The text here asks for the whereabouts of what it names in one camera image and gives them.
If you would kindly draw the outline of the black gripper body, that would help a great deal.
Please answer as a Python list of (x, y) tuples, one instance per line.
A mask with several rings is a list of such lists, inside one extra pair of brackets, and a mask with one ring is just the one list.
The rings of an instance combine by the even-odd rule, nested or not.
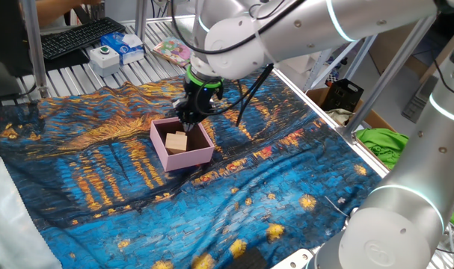
[(211, 98), (214, 94), (223, 98), (223, 83), (217, 81), (215, 83), (204, 84), (201, 81), (199, 84), (192, 80), (183, 82), (184, 95), (173, 101), (173, 108), (177, 117), (186, 114), (199, 114), (200, 122), (207, 116), (213, 113), (214, 107)]

